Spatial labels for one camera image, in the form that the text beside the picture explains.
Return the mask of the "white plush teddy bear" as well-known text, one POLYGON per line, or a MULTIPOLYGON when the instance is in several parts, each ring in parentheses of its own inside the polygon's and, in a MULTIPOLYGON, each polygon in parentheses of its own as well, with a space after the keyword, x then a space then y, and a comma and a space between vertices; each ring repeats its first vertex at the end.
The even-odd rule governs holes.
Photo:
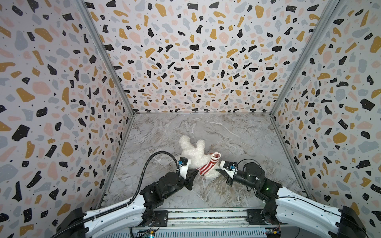
MULTIPOLYGON (((210 153, 205 153, 205 141, 202 139, 196 142, 196 146, 193 146, 190 142, 190 138, 186 135, 183 135, 179 139, 179 144, 182 149, 181 156, 191 160, 191 164, 189 166, 189 168, 191 169, 198 169, 199 167, 205 165, 210 159, 210 156, 209 156, 210 153)), ((216 179, 220 175, 220 173, 215 170, 218 168, 219 168, 219 161, 214 166, 214 168, 211 169, 203 177, 208 180, 216 179)))

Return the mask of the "red white striped knit sweater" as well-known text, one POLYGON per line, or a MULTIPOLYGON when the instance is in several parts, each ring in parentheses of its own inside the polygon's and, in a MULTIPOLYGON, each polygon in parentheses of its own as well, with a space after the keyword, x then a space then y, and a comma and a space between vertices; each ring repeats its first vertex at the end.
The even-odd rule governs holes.
POLYGON ((221 158, 221 154, 218 152, 210 153, 209 156, 210 159, 208 160, 208 162, 205 165, 198 168, 199 174, 201 176, 205 176, 211 169, 213 169, 219 161, 219 159, 221 158))

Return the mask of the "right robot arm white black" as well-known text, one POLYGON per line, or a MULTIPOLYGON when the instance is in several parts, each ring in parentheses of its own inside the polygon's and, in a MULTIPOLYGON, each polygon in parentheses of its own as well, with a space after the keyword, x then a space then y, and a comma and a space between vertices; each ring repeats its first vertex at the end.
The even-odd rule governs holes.
POLYGON ((356 212, 347 206, 336 208, 303 197, 265 177, 255 162, 242 170, 238 163, 222 161, 217 171, 229 186, 239 183, 254 191, 264 202, 261 220, 267 224, 289 224, 322 238, 366 238, 367 231, 356 212))

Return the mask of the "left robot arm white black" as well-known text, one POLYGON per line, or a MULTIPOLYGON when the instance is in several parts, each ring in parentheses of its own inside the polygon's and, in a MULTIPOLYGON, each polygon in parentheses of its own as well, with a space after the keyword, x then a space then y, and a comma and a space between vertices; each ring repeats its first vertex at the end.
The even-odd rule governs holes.
POLYGON ((199 174, 191 169, 186 177, 168 172, 158 181, 146 186, 135 199, 84 212, 82 208, 71 211, 56 229, 54 238, 102 238, 123 228, 147 226, 155 221, 154 209, 183 188, 192 190, 199 174))

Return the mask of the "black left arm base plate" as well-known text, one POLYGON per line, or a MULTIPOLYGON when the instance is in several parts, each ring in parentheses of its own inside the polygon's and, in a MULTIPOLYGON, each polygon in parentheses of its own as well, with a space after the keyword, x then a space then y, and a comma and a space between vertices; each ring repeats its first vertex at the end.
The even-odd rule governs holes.
POLYGON ((140 227, 166 227, 168 224, 168 210, 149 210, 142 215, 140 227))

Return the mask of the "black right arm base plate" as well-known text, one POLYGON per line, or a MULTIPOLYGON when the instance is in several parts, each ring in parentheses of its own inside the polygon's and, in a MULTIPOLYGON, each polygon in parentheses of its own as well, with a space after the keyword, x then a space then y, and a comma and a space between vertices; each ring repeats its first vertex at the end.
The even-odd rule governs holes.
POLYGON ((262 213, 261 208, 256 209, 247 209, 247 219, 246 221, 249 223, 249 225, 284 225, 284 223, 281 223, 276 218, 271 218, 269 216, 265 216, 262 213))

